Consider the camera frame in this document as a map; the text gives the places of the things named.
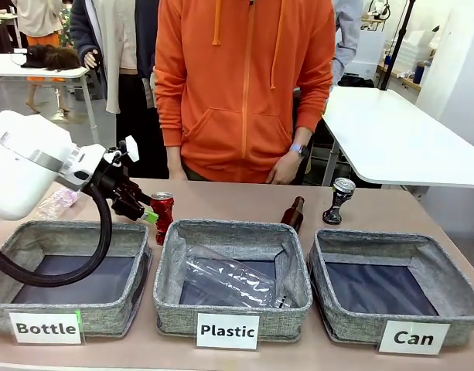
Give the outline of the person's left hand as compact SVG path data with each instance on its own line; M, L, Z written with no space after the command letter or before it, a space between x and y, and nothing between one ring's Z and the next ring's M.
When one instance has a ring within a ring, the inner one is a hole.
M289 151L274 165L266 179L267 184L287 185L295 178L302 162L301 156L295 151Z

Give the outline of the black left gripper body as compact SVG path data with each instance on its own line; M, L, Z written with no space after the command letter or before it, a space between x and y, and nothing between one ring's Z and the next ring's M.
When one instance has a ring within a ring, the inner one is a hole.
M112 201L111 208L116 214L136 221L144 209L149 209L151 198L131 180L124 164L126 157L126 152L107 151L94 171L92 184L105 199Z

